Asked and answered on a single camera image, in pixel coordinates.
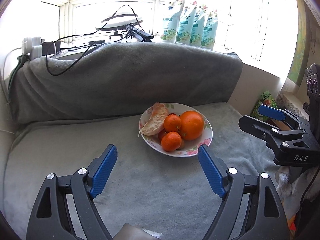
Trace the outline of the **white gloved right hand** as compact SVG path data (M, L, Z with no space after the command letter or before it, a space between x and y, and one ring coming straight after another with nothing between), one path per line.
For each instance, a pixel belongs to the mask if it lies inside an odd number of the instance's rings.
M316 170L316 167L305 170L302 167L282 166L275 175L278 194L284 198L302 196Z

